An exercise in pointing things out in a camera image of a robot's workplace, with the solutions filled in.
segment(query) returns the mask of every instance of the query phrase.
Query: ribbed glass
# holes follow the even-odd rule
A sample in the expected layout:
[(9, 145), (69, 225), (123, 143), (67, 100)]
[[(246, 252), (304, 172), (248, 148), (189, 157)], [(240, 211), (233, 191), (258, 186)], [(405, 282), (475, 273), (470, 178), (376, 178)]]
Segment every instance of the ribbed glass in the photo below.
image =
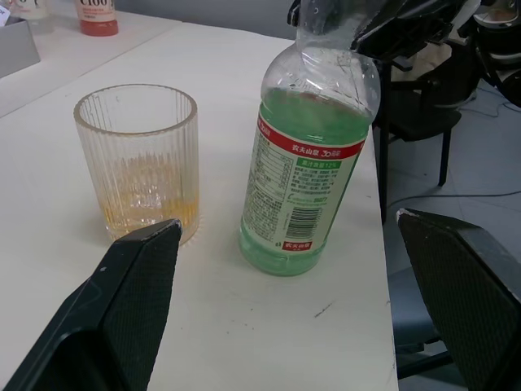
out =
[(178, 218), (187, 241), (199, 224), (195, 101), (165, 86), (113, 86), (80, 100), (74, 119), (112, 239)]

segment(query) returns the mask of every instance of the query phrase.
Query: bottle label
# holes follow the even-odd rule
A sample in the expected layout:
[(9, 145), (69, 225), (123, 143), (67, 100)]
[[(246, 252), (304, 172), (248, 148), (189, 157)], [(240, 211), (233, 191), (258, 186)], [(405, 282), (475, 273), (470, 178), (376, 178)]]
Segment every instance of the bottle label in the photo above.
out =
[(46, 0), (15, 0), (15, 15), (26, 20), (44, 19), (49, 16)]
[(243, 212), (247, 233), (280, 252), (320, 248), (364, 142), (303, 143), (259, 115)]
[(85, 22), (112, 22), (116, 20), (114, 0), (76, 0), (78, 17)]

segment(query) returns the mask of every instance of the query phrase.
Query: white table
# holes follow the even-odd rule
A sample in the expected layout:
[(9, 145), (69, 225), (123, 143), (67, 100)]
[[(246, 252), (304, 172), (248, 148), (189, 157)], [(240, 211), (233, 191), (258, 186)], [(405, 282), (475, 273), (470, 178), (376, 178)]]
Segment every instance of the white table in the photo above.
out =
[(72, 1), (48, 3), (55, 31), (34, 36), (40, 63), (0, 78), (0, 117), (181, 24), (176, 20), (117, 12), (120, 32), (116, 36), (88, 37), (80, 32)]
[(149, 390), (397, 390), (371, 141), (314, 269), (277, 278), (239, 253), (261, 81), (289, 44), (181, 24), (0, 118), (0, 385), (109, 246), (72, 108), (147, 82), (199, 105), (202, 209)]

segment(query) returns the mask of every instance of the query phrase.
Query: barcode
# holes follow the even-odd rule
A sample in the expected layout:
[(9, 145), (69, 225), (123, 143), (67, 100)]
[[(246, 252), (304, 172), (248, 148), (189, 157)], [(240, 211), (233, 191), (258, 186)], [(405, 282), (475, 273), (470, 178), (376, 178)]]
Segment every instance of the barcode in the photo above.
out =
[(322, 208), (293, 208), (286, 237), (290, 239), (311, 239), (317, 228), (318, 218), (321, 213)]

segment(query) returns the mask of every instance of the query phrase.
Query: bottle shoulder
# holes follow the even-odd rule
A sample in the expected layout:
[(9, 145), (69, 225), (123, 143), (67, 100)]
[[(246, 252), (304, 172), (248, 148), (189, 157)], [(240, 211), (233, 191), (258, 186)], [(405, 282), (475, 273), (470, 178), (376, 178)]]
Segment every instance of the bottle shoulder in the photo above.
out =
[(380, 100), (379, 75), (372, 59), (351, 51), (296, 44), (281, 52), (266, 71), (261, 95), (271, 90), (314, 94), (362, 112), (371, 120)]

